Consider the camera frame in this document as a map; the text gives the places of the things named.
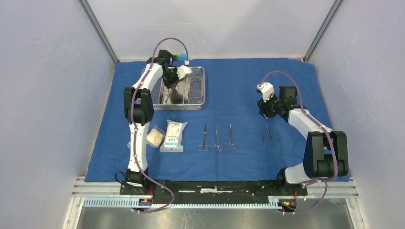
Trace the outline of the steel toothed tissue forceps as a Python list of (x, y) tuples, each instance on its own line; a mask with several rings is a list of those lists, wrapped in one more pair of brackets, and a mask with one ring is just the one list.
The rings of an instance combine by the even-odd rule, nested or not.
[(273, 141), (270, 125), (266, 124), (266, 128), (267, 128), (267, 132), (268, 132), (268, 135), (269, 135), (270, 143), (271, 143), (272, 146), (274, 146), (274, 141)]

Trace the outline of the steel hemostat forceps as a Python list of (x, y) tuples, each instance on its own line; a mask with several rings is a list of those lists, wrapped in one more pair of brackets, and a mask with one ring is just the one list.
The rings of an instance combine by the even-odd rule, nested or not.
[(233, 148), (234, 150), (238, 150), (239, 146), (236, 144), (233, 140), (233, 130), (232, 130), (232, 124), (229, 124), (229, 141), (228, 143), (224, 144), (224, 150), (228, 150), (230, 148)]

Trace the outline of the blue surgical wrap cloth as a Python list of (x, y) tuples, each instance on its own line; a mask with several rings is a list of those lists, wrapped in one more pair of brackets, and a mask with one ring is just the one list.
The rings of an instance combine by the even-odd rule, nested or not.
[[(297, 84), (303, 104), (322, 124), (331, 126), (313, 64), (287, 58), (276, 59), (196, 59), (192, 66), (204, 68), (205, 103), (200, 110), (156, 111), (150, 123), (166, 129), (167, 120), (187, 122), (183, 131), (182, 153), (161, 153), (147, 147), (148, 175), (157, 180), (176, 181), (258, 181), (275, 179), (280, 169), (303, 161), (305, 138), (294, 127), (276, 116), (264, 119), (257, 101), (257, 84), (266, 78), (275, 87)], [(203, 143), (214, 145), (218, 128), (219, 144), (229, 141), (229, 124), (239, 149), (199, 151)], [(279, 127), (277, 144), (274, 124)], [(274, 146), (266, 124), (270, 125)], [(263, 145), (260, 129), (266, 136)]]

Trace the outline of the steel ring-handled forceps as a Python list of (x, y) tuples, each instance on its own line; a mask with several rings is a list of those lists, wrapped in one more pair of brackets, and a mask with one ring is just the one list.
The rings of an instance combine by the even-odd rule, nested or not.
[(219, 133), (218, 133), (218, 128), (216, 128), (215, 131), (215, 141), (214, 141), (214, 145), (210, 147), (211, 151), (214, 151), (215, 149), (222, 151), (224, 149), (224, 147), (222, 145), (219, 144)]

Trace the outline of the beige gauze packet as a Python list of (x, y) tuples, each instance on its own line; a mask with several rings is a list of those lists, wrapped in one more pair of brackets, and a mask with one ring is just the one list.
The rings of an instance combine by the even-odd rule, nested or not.
[(157, 148), (161, 145), (164, 138), (165, 132), (157, 125), (155, 125), (147, 134), (147, 144), (153, 148)]

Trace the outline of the white sterile packet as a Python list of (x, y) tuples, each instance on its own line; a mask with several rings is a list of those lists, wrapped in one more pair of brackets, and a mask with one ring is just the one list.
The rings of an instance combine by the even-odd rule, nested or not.
[(182, 133), (187, 125), (187, 122), (180, 123), (170, 119), (167, 120), (167, 130), (162, 146), (161, 153), (182, 153), (184, 146), (182, 145)]

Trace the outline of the steel surgical scissors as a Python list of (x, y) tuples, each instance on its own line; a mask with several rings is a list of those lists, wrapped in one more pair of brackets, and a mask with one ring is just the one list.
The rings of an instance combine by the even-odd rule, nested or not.
[(198, 146), (198, 150), (199, 151), (204, 151), (207, 152), (209, 151), (209, 146), (206, 144), (206, 135), (207, 135), (207, 129), (206, 126), (204, 126), (204, 130), (203, 130), (203, 141), (202, 144), (200, 146)]

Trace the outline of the steel needle holder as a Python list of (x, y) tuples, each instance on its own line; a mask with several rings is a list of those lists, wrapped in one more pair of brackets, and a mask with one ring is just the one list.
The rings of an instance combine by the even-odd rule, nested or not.
[(178, 104), (181, 101), (181, 95), (178, 92), (179, 87), (176, 86), (168, 91), (166, 104)]

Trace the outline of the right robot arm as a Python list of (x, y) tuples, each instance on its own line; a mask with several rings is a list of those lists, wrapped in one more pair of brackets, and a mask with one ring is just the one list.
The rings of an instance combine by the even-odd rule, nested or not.
[(276, 189), (280, 194), (289, 194), (295, 184), (307, 186), (348, 175), (346, 134), (323, 125), (306, 107), (298, 104), (301, 95), (297, 87), (281, 86), (276, 96), (272, 84), (261, 83), (257, 91), (262, 94), (257, 105), (265, 119), (279, 115), (306, 139), (303, 162), (283, 168), (277, 175)]

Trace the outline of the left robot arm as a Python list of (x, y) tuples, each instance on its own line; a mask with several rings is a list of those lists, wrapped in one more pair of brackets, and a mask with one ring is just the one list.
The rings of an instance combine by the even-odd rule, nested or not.
[(125, 172), (124, 190), (137, 194), (149, 191), (150, 181), (146, 178), (147, 134), (154, 116), (151, 91), (158, 79), (168, 86), (179, 81), (177, 71), (171, 67), (174, 56), (167, 50), (159, 50), (157, 57), (150, 57), (139, 80), (124, 89), (124, 113), (130, 128), (130, 159)]

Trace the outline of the cyan blue block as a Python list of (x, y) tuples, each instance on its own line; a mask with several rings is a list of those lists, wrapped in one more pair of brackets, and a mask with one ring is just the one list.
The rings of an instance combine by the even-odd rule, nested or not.
[(179, 54), (177, 56), (177, 60), (180, 61), (180, 62), (188, 61), (188, 56), (185, 53)]

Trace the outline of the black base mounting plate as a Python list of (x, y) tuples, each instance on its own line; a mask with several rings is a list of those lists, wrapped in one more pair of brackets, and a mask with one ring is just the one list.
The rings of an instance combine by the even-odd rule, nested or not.
[(281, 184), (276, 180), (259, 181), (169, 181), (158, 182), (167, 187), (150, 181), (145, 193), (137, 194), (132, 190), (124, 190), (124, 182), (120, 185), (120, 194), (125, 196), (151, 195), (146, 203), (153, 204), (236, 204), (265, 203), (272, 197), (303, 197), (308, 194), (306, 188), (298, 184)]

